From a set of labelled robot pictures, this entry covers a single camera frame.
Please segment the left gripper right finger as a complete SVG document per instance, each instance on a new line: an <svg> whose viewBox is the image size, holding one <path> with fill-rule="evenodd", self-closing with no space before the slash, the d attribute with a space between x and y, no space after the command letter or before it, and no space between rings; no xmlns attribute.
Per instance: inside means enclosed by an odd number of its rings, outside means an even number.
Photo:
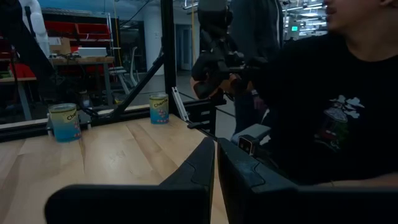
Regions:
<svg viewBox="0 0 398 224"><path fill-rule="evenodd" d="M225 138L217 158L229 224L398 224L398 189L297 185Z"/></svg>

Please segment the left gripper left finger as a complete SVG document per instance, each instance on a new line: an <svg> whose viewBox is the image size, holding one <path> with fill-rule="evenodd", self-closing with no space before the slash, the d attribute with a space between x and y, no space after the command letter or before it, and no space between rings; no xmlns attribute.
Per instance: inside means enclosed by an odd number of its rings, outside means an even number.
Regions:
<svg viewBox="0 0 398 224"><path fill-rule="evenodd" d="M47 200L47 224L210 224L215 142L205 137L159 185L69 185Z"/></svg>

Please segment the tall cherries label can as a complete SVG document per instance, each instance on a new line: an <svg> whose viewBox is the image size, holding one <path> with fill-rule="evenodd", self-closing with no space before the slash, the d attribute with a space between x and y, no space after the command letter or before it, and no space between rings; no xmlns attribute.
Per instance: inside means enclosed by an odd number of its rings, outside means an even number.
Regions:
<svg viewBox="0 0 398 224"><path fill-rule="evenodd" d="M74 103L53 105L49 108L53 134L57 142L70 142L81 137L77 106Z"/></svg>
<svg viewBox="0 0 398 224"><path fill-rule="evenodd" d="M154 94L149 97L150 121L152 124L166 124L169 122L169 96L165 93Z"/></svg>

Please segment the person's forearm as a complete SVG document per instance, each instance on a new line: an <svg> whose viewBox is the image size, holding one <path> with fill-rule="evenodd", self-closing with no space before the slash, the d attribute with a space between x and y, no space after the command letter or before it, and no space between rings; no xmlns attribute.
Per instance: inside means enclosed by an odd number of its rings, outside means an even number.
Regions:
<svg viewBox="0 0 398 224"><path fill-rule="evenodd" d="M398 187L398 172L364 180L339 180L322 184L322 187Z"/></svg>

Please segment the red storage bin shelf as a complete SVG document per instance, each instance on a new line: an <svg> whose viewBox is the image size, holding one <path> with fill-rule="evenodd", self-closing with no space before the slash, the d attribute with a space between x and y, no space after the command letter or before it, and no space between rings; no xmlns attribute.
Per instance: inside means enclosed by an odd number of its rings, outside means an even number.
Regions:
<svg viewBox="0 0 398 224"><path fill-rule="evenodd" d="M45 28L51 37L66 37L75 40L111 40L106 24L45 21Z"/></svg>

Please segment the person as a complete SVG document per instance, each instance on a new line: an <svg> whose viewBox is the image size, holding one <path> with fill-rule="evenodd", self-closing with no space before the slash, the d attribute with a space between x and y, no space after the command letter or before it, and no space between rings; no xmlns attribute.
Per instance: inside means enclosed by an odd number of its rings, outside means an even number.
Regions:
<svg viewBox="0 0 398 224"><path fill-rule="evenodd" d="M279 0L231 0L233 21L229 34L248 62L274 58L282 48L283 13ZM235 133L260 123L266 105L256 90L234 97Z"/></svg>
<svg viewBox="0 0 398 224"><path fill-rule="evenodd" d="M325 0L328 32L251 75L271 155L303 185L398 172L398 0Z"/></svg>

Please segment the person's hand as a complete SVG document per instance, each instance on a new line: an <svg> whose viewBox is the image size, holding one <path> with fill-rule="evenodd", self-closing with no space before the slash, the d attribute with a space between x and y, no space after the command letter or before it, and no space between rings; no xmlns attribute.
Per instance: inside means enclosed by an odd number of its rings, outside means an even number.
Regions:
<svg viewBox="0 0 398 224"><path fill-rule="evenodd" d="M253 90L252 82L243 80L234 73L227 77L207 77L206 80L195 80L191 77L190 86L195 97L200 100L212 98L221 93L229 93L234 96Z"/></svg>

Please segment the white office chair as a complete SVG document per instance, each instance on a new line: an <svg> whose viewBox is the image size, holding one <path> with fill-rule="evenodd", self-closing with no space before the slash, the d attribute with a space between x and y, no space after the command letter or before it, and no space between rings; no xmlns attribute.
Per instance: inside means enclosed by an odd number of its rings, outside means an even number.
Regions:
<svg viewBox="0 0 398 224"><path fill-rule="evenodd" d="M109 69L110 75L117 76L119 78L122 88L127 95L130 94L130 91L134 89L140 81L134 61L136 50L137 47L133 47L131 49L131 61L129 62L129 71L127 71L124 67L112 67Z"/></svg>

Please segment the wooden workbench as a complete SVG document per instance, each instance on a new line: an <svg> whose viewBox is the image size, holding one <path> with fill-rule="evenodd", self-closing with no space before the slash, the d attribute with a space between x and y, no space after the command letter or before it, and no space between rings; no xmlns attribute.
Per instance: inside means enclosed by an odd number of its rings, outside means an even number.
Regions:
<svg viewBox="0 0 398 224"><path fill-rule="evenodd" d="M86 67L94 67L88 74L93 74L96 84L96 96L99 98L103 106L114 108L114 98L111 91L111 72L116 69L114 57L69 57L59 56L50 58L49 61L57 68L59 66L79 65L82 67L84 74L86 74Z"/></svg>

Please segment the cardboard box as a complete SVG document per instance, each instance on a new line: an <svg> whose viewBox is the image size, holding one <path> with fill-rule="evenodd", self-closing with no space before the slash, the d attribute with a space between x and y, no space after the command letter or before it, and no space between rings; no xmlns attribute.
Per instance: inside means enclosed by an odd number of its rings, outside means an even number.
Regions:
<svg viewBox="0 0 398 224"><path fill-rule="evenodd" d="M50 52L52 54L70 54L70 39L66 37L49 37Z"/></svg>

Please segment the red plastic bin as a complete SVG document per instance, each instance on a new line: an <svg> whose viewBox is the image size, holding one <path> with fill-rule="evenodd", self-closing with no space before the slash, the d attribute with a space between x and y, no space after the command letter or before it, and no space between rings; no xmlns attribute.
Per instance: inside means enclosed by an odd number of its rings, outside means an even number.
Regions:
<svg viewBox="0 0 398 224"><path fill-rule="evenodd" d="M12 75L16 75L17 78L35 78L34 73L27 65L23 63L9 64Z"/></svg>

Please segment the white humanoid figure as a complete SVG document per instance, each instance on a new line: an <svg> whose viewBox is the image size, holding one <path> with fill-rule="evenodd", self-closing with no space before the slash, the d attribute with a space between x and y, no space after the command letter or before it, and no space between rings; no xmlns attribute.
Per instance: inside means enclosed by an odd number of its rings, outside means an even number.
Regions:
<svg viewBox="0 0 398 224"><path fill-rule="evenodd" d="M47 58L50 56L50 45L44 24L41 6L38 0L19 0L22 7L22 20L30 33L35 34L36 41Z"/></svg>

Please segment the silver angle bracket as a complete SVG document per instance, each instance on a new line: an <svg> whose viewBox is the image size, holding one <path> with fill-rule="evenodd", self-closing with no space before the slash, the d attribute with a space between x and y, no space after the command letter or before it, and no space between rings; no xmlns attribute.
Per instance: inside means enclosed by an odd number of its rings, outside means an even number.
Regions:
<svg viewBox="0 0 398 224"><path fill-rule="evenodd" d="M178 92L178 89L177 89L176 86L172 87L172 94L173 94L173 98L174 98L175 104L177 105L177 109L178 109L178 112L179 112L179 115L180 115L181 119L183 121L189 121L190 120L189 116L187 114L187 111L186 111L186 109L184 107L183 101L182 101L182 99L180 97L180 93Z"/></svg>

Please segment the black aluminium rig frame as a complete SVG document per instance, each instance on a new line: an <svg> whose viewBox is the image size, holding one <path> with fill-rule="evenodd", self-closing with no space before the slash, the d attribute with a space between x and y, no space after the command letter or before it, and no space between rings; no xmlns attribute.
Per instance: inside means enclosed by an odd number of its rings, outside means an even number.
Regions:
<svg viewBox="0 0 398 224"><path fill-rule="evenodd" d="M111 112L98 116L91 116L89 123L84 123L85 127L102 126L105 124L119 123L122 121L130 121L134 119L148 118L150 110L148 108L136 109L128 112L126 109L130 103L136 98L139 92L146 86L155 72L163 66L165 70L165 92L171 94L172 87L176 86L175 71L175 47L174 47L174 24L172 12L172 0L161 0L160 4L162 16L162 47L159 56L153 63L153 66L146 73L144 78L138 83L137 87L128 94L127 98ZM27 124L25 126L5 128L0 130L0 142L27 139L37 136L43 136L47 131L53 132L51 120L50 127L46 128L43 123Z"/></svg>

